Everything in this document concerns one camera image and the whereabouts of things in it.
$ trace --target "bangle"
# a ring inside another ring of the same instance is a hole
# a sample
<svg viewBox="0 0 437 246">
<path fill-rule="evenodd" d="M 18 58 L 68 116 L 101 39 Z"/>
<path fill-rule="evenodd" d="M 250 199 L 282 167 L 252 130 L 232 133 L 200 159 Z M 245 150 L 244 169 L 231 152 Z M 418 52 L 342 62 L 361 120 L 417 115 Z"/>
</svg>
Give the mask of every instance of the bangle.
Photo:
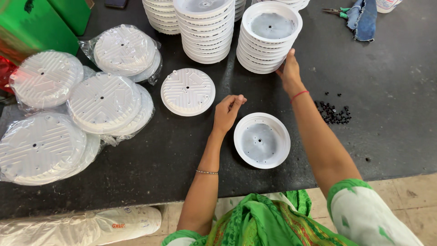
<svg viewBox="0 0 437 246">
<path fill-rule="evenodd" d="M 299 92 L 299 93 L 297 93 L 291 100 L 290 100 L 290 103 L 292 103 L 293 102 L 293 100 L 295 99 L 295 97 L 297 97 L 298 95 L 300 95 L 300 94 L 302 94 L 302 93 L 305 93 L 305 92 L 307 92 L 307 93 L 309 93 L 309 91 L 301 91 L 301 92 Z"/>
<path fill-rule="evenodd" d="M 196 172 L 207 173 L 207 174 L 219 174 L 218 172 L 204 172 L 204 171 L 199 171 L 197 169 L 196 169 Z"/>
</svg>

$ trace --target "pliers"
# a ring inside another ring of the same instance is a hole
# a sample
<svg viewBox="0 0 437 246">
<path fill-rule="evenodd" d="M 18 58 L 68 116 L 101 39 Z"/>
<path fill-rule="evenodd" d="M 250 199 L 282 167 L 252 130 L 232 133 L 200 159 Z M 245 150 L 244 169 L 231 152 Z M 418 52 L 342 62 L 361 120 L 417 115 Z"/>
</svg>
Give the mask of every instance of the pliers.
<svg viewBox="0 0 437 246">
<path fill-rule="evenodd" d="M 346 20 L 349 19 L 346 12 L 348 12 L 351 8 L 340 8 L 340 9 L 322 9 L 325 12 L 328 12 L 330 14 L 338 15 L 342 18 L 345 18 Z"/>
</svg>

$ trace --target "denim cloth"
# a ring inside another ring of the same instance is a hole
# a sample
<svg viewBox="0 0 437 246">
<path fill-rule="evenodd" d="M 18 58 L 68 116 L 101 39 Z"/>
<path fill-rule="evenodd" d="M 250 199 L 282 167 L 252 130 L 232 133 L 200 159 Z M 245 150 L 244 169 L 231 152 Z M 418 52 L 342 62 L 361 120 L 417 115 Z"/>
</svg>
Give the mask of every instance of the denim cloth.
<svg viewBox="0 0 437 246">
<path fill-rule="evenodd" d="M 375 40 L 376 0 L 358 0 L 346 14 L 349 17 L 347 27 L 353 30 L 355 40 Z"/>
</svg>

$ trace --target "black work table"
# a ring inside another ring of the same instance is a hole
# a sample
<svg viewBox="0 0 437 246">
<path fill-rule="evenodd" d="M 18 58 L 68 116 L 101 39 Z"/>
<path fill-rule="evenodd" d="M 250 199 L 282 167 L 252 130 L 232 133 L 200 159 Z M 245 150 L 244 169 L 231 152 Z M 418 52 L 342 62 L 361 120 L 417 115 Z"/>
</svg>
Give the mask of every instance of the black work table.
<svg viewBox="0 0 437 246">
<path fill-rule="evenodd" d="M 302 80 L 314 100 L 349 106 L 351 123 L 330 127 L 363 178 L 437 172 L 434 1 L 405 1 L 389 14 L 378 14 L 376 41 L 371 44 L 354 41 L 344 19 L 321 12 L 323 7 L 352 6 L 351 1 L 324 2 L 311 0 L 300 11 L 303 29 L 293 47 Z M 180 35 L 160 34 L 149 25 L 141 1 L 131 0 L 126 9 L 117 10 L 97 0 L 81 40 L 132 24 L 162 43 L 159 82 L 145 84 L 156 113 L 137 136 L 117 147 L 106 146 L 94 163 L 71 178 L 43 186 L 0 182 L 0 219 L 184 200 L 212 129 L 214 107 L 228 94 L 244 94 L 248 99 L 237 122 L 253 112 L 282 121 L 290 133 L 291 149 L 280 166 L 257 170 L 239 157 L 231 129 L 220 154 L 219 197 L 316 187 L 279 77 L 253 74 L 236 59 L 240 23 L 236 23 L 229 55 L 220 63 L 202 65 L 185 55 Z M 77 56 L 84 65 L 97 69 L 82 51 Z M 164 78 L 186 67 L 208 74 L 216 88 L 214 105 L 193 117 L 171 113 L 160 96 Z"/>
</svg>

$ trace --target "red thread bracelet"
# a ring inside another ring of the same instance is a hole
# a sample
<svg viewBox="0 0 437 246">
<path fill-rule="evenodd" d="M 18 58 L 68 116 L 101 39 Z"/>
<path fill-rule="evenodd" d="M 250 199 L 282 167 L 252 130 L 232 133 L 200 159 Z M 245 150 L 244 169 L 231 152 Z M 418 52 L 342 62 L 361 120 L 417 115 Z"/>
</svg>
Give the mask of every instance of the red thread bracelet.
<svg viewBox="0 0 437 246">
<path fill-rule="evenodd" d="M 301 92 L 299 92 L 299 93 L 297 93 L 291 100 L 290 100 L 290 103 L 292 103 L 293 102 L 293 100 L 295 99 L 295 97 L 297 97 L 298 95 L 300 95 L 300 94 L 302 94 L 302 93 L 305 93 L 305 92 L 308 92 L 309 93 L 309 91 L 301 91 Z"/>
</svg>

